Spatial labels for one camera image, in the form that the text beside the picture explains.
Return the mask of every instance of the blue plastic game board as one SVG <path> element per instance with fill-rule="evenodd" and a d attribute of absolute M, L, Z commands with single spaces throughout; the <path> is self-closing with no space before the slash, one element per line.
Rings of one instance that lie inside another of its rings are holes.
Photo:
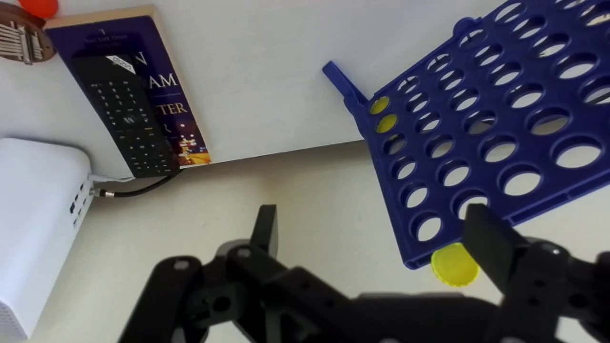
<path fill-rule="evenodd" d="M 369 102 L 325 77 L 367 142 L 403 264 L 461 239 L 485 203 L 510 226 L 610 182 L 610 3 L 510 0 Z"/>

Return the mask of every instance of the black remote control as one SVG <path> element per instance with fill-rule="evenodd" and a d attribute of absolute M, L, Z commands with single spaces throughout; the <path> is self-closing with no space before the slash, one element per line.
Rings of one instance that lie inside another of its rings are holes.
<path fill-rule="evenodd" d="M 171 176 L 178 171 L 175 153 L 148 104 L 144 81 L 129 56 L 74 60 L 77 83 L 110 132 L 133 178 Z"/>

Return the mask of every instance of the white device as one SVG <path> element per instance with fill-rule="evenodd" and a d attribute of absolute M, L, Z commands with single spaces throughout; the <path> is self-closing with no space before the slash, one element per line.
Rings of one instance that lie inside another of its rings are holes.
<path fill-rule="evenodd" d="M 26 342 L 91 205 L 89 159 L 0 140 L 0 342 Z"/>

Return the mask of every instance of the connect four grid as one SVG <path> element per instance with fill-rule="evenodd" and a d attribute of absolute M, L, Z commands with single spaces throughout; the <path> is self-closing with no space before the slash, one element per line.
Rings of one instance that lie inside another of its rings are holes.
<path fill-rule="evenodd" d="M 367 142 L 409 270 L 461 239 L 466 205 L 518 226 L 610 182 L 607 0 L 461 20 L 369 102 L 337 66 L 323 73 Z"/>

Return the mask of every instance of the red object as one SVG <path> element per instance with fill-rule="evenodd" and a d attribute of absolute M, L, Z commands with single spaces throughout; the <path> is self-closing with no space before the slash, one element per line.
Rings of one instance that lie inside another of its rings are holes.
<path fill-rule="evenodd" d="M 35 18 L 55 18 L 58 12 L 58 0 L 18 0 L 20 9 Z"/>

